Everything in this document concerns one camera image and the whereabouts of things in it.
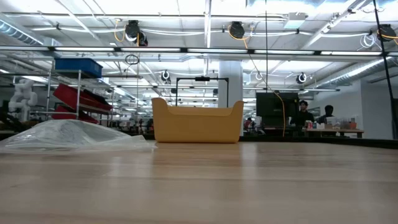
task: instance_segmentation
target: plastic bag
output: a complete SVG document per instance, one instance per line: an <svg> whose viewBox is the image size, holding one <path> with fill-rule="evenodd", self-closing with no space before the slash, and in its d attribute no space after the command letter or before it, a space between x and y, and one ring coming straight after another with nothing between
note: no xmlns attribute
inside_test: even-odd
<svg viewBox="0 0 398 224"><path fill-rule="evenodd" d="M153 149L143 136L130 136L73 119L40 123L0 142L0 152L115 151Z"/></svg>

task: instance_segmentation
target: box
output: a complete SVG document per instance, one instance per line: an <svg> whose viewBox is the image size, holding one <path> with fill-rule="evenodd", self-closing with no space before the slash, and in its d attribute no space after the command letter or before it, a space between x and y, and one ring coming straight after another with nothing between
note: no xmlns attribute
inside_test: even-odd
<svg viewBox="0 0 398 224"><path fill-rule="evenodd" d="M102 66L91 58L56 58L55 69L66 72L68 77L78 78L78 71L84 74L82 78L101 78Z"/></svg>

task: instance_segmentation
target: table surface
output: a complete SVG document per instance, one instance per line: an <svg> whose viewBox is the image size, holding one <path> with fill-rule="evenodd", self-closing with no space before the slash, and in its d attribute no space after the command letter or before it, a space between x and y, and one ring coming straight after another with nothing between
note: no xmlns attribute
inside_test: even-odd
<svg viewBox="0 0 398 224"><path fill-rule="evenodd" d="M398 151L289 142L0 154L0 223L396 223Z"/></svg>
<svg viewBox="0 0 398 224"><path fill-rule="evenodd" d="M363 130L360 129L306 129L305 131L321 131L321 132L343 132L343 133L364 133Z"/></svg>

